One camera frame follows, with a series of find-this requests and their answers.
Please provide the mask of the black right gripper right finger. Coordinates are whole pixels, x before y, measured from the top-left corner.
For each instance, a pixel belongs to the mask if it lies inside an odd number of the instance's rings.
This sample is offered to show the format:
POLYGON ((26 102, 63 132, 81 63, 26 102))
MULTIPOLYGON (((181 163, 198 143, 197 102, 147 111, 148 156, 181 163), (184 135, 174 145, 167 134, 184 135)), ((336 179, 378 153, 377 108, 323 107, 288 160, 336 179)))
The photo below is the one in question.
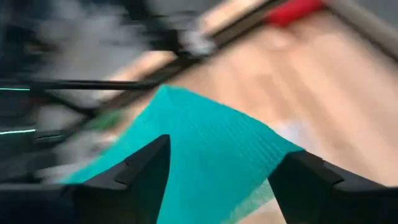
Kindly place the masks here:
POLYGON ((287 154, 269 183, 287 223, 397 224, 397 187, 386 187, 307 151, 287 154))

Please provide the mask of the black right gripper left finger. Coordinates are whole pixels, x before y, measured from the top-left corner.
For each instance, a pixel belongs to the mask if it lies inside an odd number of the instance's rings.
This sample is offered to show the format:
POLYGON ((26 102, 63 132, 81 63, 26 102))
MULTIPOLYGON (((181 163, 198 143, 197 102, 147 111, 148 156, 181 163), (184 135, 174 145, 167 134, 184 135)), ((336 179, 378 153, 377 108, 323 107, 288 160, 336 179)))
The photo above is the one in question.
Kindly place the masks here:
POLYGON ((82 184, 1 184, 1 223, 156 223, 169 170, 163 134, 82 184))

